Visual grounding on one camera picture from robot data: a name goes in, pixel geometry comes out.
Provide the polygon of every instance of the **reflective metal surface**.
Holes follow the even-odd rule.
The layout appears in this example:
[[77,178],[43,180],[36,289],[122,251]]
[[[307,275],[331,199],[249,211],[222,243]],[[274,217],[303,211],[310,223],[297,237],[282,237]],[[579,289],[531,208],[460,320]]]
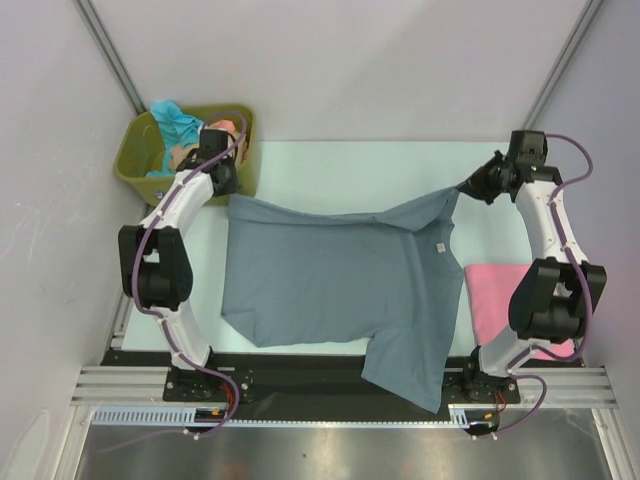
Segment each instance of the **reflective metal surface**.
[[[505,416],[504,424],[513,420]],[[497,442],[462,431],[225,428],[200,441],[156,437],[109,454],[100,449],[153,431],[93,426],[78,480],[112,479],[610,479],[589,411],[540,412]]]

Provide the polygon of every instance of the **white table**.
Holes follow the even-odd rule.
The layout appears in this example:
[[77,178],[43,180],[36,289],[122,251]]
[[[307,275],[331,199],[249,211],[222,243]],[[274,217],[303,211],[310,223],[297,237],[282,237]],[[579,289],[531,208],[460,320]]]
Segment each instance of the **white table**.
[[[340,214],[382,211],[458,184],[506,144],[486,142],[264,142],[258,198],[298,211]],[[528,263],[529,241],[507,195],[490,207],[461,195],[451,248],[462,267],[473,263]],[[202,208],[185,236],[194,274],[191,302],[214,351],[363,355],[367,339],[349,343],[257,348],[220,316],[227,252],[226,207]],[[460,297],[450,355],[475,346],[466,289]],[[135,309],[123,350],[166,351],[155,322]]]

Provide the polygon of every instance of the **olive green bin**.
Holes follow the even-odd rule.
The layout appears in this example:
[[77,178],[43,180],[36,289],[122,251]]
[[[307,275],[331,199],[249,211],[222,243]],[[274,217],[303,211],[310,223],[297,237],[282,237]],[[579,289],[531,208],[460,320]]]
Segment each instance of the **olive green bin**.
[[[247,120],[247,141],[249,142],[246,160],[238,167],[238,177],[242,188],[241,194],[254,196],[256,194],[259,159],[253,158],[257,151],[257,139],[252,133],[255,131],[255,115],[253,111],[244,105],[206,105],[185,107],[185,114],[193,115],[206,121],[216,113],[235,111],[242,114]],[[236,115],[221,115],[212,121],[231,120],[238,131],[242,123]],[[167,193],[173,183],[173,175],[166,177],[145,177],[147,172],[162,169],[162,157],[164,156],[164,142],[160,136],[160,129],[149,112],[137,116],[127,129],[127,133],[120,145],[120,151],[116,157],[114,170],[122,180],[131,185],[151,206],[156,206]],[[212,204],[226,204],[229,197],[219,197],[211,200]]]

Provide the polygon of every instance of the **gray cloth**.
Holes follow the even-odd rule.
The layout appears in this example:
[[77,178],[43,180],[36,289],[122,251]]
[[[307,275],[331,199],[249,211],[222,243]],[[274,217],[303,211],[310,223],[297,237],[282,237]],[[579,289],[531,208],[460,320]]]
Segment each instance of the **gray cloth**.
[[362,377],[436,412],[463,280],[457,199],[321,216],[234,195],[222,315],[259,347],[370,338]]

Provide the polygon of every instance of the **folded red towel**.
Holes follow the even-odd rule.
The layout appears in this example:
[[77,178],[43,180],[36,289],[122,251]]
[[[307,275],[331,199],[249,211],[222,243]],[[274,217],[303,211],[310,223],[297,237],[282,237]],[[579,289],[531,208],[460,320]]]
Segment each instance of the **folded red towel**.
[[[509,302],[528,265],[469,265],[464,269],[471,303],[471,321],[478,345],[491,342],[509,323]],[[553,345],[553,353],[569,356],[573,342]],[[538,353],[536,358],[551,360]]]

